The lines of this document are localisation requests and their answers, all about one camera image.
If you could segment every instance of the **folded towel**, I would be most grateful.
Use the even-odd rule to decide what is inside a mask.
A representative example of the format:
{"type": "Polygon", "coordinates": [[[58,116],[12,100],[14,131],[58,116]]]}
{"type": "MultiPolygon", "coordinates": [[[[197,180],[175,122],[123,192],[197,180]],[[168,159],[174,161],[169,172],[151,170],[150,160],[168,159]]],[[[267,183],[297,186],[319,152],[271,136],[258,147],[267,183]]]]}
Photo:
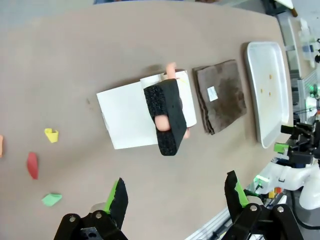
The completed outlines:
{"type": "Polygon", "coordinates": [[[246,114],[235,60],[194,68],[193,76],[206,133],[218,133],[246,114]]]}

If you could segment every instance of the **red object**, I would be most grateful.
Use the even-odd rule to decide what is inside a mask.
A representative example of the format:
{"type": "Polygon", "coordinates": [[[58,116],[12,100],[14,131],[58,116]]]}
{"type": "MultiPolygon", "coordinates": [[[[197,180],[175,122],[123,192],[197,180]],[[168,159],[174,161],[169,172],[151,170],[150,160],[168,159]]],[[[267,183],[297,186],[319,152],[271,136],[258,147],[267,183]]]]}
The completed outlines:
{"type": "Polygon", "coordinates": [[[275,191],[276,194],[280,194],[280,193],[282,193],[282,188],[281,187],[276,187],[274,189],[274,191],[275,191]]]}
{"type": "Polygon", "coordinates": [[[29,152],[26,167],[28,168],[30,176],[33,179],[38,179],[38,160],[37,155],[34,152],[29,152]]]}

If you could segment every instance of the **white tray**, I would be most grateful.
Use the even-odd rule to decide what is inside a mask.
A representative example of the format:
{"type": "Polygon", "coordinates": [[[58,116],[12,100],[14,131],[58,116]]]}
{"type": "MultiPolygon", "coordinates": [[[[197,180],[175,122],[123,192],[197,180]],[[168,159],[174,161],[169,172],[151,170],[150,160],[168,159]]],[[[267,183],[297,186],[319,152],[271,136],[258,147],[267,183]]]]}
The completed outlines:
{"type": "Polygon", "coordinates": [[[246,66],[250,78],[257,139],[270,147],[289,121],[287,78],[282,51],[276,42],[250,42],[246,66]]]}

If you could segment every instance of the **black sponge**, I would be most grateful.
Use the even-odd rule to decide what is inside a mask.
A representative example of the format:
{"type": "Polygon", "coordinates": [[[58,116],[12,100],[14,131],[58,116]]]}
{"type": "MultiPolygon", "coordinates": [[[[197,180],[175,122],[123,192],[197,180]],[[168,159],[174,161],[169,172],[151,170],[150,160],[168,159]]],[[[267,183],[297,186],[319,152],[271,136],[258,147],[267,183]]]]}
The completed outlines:
{"type": "Polygon", "coordinates": [[[159,115],[167,115],[169,119],[170,130],[159,131],[155,128],[161,154],[176,155],[187,130],[177,80],[168,79],[149,86],[144,89],[144,95],[153,122],[159,115]]]}

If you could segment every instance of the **screw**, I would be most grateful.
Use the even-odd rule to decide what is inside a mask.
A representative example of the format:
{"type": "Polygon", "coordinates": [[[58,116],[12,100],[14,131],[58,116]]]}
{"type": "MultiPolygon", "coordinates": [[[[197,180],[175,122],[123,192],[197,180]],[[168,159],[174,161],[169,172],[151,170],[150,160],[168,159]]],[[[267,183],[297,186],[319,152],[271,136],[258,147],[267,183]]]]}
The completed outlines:
{"type": "Polygon", "coordinates": [[[252,205],[252,206],[250,207],[250,210],[253,211],[253,212],[255,212],[255,211],[258,210],[258,208],[257,208],[257,206],[252,205]]]}
{"type": "Polygon", "coordinates": [[[70,218],[69,218],[69,221],[70,222],[74,222],[76,220],[76,218],[74,217],[74,216],[71,216],[70,218]]]}
{"type": "Polygon", "coordinates": [[[95,215],[95,217],[96,217],[97,219],[99,219],[99,218],[101,218],[101,217],[102,217],[102,215],[101,215],[101,213],[100,213],[100,212],[98,212],[98,213],[95,215]]]}
{"type": "Polygon", "coordinates": [[[276,209],[279,213],[283,213],[284,212],[284,208],[282,206],[279,206],[277,209],[276,209]]]}

